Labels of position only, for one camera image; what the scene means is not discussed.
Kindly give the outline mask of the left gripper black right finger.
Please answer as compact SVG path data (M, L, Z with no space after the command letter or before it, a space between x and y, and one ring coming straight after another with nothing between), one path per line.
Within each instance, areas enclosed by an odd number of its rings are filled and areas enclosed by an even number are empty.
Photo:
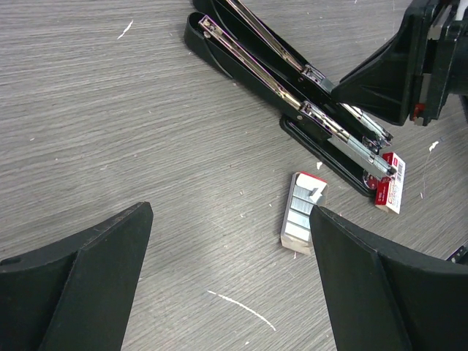
M443 260L324 207L309 221L338 350L467 349L467 246Z

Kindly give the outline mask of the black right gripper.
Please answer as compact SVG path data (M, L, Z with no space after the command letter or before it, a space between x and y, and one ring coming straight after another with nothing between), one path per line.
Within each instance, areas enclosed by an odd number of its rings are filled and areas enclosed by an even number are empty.
M389 124L403 125L410 112L411 55L419 35L411 121L426 127L437 120L451 94L459 96L467 114L466 1L429 1L425 7L408 7L399 30L339 81L332 98Z

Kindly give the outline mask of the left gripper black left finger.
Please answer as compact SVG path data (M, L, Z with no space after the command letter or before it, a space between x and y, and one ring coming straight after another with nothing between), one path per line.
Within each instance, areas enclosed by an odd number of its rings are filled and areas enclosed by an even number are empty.
M120 350L153 211L105 221L1 261L2 350Z

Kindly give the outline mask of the black stapler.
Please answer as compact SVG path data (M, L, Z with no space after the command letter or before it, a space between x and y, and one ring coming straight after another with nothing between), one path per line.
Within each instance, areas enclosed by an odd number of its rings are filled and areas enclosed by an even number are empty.
M242 1L199 0L192 4L348 132L356 132L359 139L366 137L378 148L391 145L391 133L360 108L333 99L334 84Z
M362 195L375 197L377 183L396 174L382 148L344 129L208 15L188 15L184 41L212 68L278 110L282 129Z

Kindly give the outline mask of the red white staple box sleeve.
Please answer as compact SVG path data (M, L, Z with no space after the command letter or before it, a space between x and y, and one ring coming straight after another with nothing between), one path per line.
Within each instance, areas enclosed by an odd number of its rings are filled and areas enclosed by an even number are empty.
M389 181L379 181L374 205L387 213L400 214L406 162L394 152L382 155L390 166L396 168L396 174Z

